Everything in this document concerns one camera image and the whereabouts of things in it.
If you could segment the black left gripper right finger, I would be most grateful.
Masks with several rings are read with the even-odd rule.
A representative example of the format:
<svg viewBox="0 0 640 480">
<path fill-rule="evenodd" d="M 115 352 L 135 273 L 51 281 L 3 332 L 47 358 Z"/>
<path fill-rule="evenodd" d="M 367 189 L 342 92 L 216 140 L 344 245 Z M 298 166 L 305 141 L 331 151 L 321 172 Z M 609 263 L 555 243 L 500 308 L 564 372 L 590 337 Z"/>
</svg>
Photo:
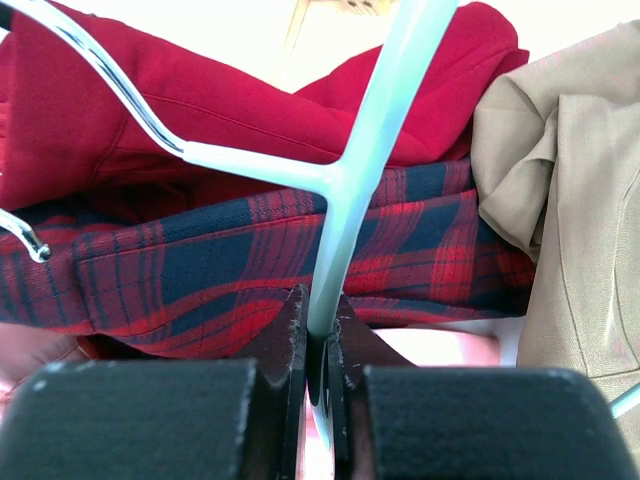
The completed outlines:
<svg viewBox="0 0 640 480">
<path fill-rule="evenodd" d="M 340 298 L 334 329 L 327 340 L 327 405 L 336 479 L 376 477 L 365 369 L 412 367 Z"/>
</svg>

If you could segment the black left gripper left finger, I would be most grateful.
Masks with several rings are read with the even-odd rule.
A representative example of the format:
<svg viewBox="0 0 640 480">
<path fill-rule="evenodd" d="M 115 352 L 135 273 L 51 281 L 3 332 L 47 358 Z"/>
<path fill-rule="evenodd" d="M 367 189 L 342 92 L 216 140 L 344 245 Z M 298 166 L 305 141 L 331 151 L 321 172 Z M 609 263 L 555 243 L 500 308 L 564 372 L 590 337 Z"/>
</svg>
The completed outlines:
<svg viewBox="0 0 640 480">
<path fill-rule="evenodd" d="M 255 367 L 241 479 L 298 476 L 306 427 L 308 305 L 308 288 L 294 287 L 276 318 L 236 355 Z"/>
</svg>

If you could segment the tan brown skirt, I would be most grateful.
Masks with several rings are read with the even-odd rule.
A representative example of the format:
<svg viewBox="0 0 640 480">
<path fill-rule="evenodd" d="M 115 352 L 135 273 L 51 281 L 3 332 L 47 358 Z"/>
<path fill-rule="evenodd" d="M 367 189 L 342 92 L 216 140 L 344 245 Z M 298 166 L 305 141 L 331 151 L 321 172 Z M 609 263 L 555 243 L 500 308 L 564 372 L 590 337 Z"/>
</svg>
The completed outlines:
<svg viewBox="0 0 640 480">
<path fill-rule="evenodd" d="M 498 77 L 474 112 L 481 218 L 535 262 L 523 366 L 639 380 L 639 25 Z"/>
</svg>

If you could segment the sage green plastic hanger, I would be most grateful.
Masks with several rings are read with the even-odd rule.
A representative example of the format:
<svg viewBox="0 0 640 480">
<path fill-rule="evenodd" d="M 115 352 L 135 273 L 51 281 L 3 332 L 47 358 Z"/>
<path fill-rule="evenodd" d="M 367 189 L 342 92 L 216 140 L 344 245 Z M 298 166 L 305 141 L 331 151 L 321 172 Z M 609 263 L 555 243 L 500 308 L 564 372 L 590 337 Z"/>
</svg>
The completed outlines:
<svg viewBox="0 0 640 480">
<path fill-rule="evenodd" d="M 477 210 L 481 218 L 478 190 L 471 161 L 475 109 L 498 77 L 534 62 L 527 61 L 526 64 L 499 75 L 490 83 L 473 111 L 470 149 L 465 156 L 457 160 L 442 160 L 426 165 L 409 167 L 389 165 L 390 156 L 416 94 L 459 8 L 450 1 L 408 1 L 403 5 L 390 39 L 385 46 L 374 49 L 378 51 L 378 58 L 341 155 L 330 163 L 318 164 L 188 140 L 179 136 L 158 117 L 133 81 L 107 50 L 70 18 L 69 11 L 73 9 L 55 2 L 17 1 L 14 3 L 13 16 L 19 13 L 29 17 L 77 52 L 107 84 L 142 130 L 164 151 L 201 169 L 262 183 L 265 185 L 265 190 L 218 203 L 196 202 L 193 198 L 188 198 L 184 208 L 171 210 L 165 216 L 138 214 L 130 217 L 122 210 L 108 207 L 108 201 L 118 192 L 122 193 L 127 201 L 140 206 L 142 201 L 139 185 L 126 186 L 120 191 L 108 187 L 96 191 L 79 192 L 15 210 L 4 209 L 1 205 L 1 237 L 6 233 L 13 235 L 26 250 L 30 259 L 41 264 L 51 258 L 51 247 L 42 239 L 35 227 L 21 215 L 24 209 L 40 204 L 73 201 L 92 213 L 118 223 L 138 225 L 273 191 L 283 189 L 305 191 L 319 196 L 326 205 L 310 281 L 312 288 L 309 328 L 313 338 L 322 341 L 334 324 L 338 298 L 341 294 L 345 294 L 343 287 L 362 224 L 385 172 L 466 159 L 470 163 L 477 195 Z M 7 35 L 11 30 L 12 18 Z M 495 230 L 493 231 L 506 243 L 517 248 Z M 535 262 L 529 255 L 527 256 L 536 271 Z M 525 312 L 520 315 L 524 317 L 524 328 L 529 300 Z M 638 387 L 639 380 L 615 398 L 605 396 L 613 404 L 613 415 L 632 453 L 637 453 L 639 450 Z"/>
</svg>

